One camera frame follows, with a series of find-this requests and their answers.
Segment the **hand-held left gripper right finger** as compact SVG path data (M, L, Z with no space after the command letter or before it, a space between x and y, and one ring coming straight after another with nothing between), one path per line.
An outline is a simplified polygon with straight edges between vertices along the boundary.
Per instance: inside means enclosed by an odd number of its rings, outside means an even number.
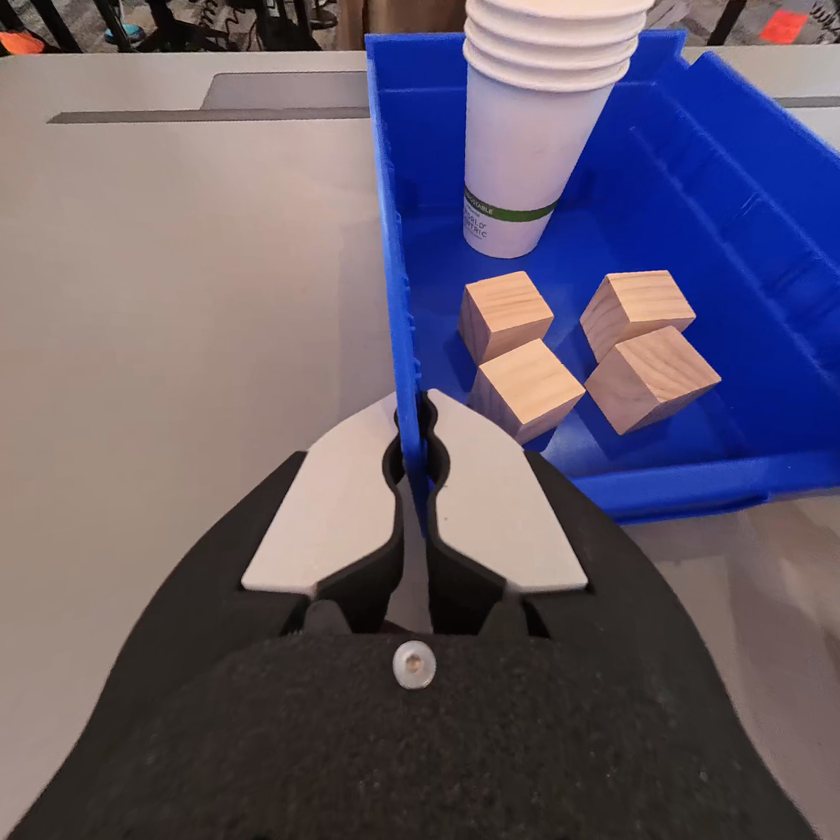
M423 420L434 632L476 635L506 596L583 592L586 573L529 452L436 388L423 395Z

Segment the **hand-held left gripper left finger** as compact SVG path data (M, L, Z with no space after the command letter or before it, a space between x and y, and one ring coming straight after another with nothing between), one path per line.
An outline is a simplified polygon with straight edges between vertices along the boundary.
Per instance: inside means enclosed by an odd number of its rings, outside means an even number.
M378 634L404 572L403 476L393 392L302 454L242 589L334 602L352 632Z

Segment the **wooden cube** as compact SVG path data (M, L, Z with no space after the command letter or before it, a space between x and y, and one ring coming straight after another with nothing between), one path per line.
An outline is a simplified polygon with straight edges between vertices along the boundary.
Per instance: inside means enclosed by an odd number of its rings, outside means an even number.
M677 414L721 377L673 326L615 344L584 382L619 435Z
M542 339L483 363L467 405L526 445L556 428L585 394Z
M524 270L465 285L458 333L476 366L541 340L553 311Z
M596 362L618 343L672 326L684 332L696 313L664 270L608 274L580 323Z

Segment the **blue plastic bin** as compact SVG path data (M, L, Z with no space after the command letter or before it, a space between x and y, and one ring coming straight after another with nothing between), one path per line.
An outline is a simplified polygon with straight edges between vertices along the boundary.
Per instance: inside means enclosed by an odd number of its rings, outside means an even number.
M647 31L537 247L493 259L463 236L462 35L366 38L397 415L415 502L429 491L421 392L464 401L467 283L525 270L546 343L578 377L604 275L668 270L688 341L721 383L619 436L584 396L542 455L621 523L716 515L838 487L838 155L713 54Z

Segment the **white paper cup green band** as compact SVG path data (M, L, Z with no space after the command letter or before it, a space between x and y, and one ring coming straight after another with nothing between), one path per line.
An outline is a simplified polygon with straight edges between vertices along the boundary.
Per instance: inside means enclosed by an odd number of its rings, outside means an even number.
M484 256L534 250L630 59L573 74L468 62L464 237Z

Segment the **tan cloth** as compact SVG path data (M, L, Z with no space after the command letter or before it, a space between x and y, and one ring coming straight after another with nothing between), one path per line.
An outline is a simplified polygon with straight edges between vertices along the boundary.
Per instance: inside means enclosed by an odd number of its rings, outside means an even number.
M339 1L336 50L364 50L374 35L461 33L466 1Z

